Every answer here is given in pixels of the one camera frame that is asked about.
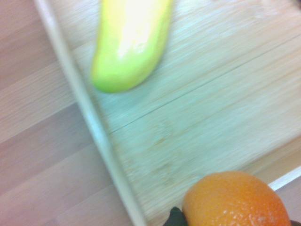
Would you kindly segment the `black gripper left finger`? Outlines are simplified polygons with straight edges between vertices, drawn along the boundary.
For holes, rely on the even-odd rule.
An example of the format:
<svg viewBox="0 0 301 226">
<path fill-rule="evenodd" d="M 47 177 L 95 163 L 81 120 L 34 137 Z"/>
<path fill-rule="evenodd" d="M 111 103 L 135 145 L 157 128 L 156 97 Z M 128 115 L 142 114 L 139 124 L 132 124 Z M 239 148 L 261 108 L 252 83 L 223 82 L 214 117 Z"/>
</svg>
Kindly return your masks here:
<svg viewBox="0 0 301 226">
<path fill-rule="evenodd" d="M 183 212 L 178 207 L 173 207 L 164 226 L 187 226 Z"/>
</svg>

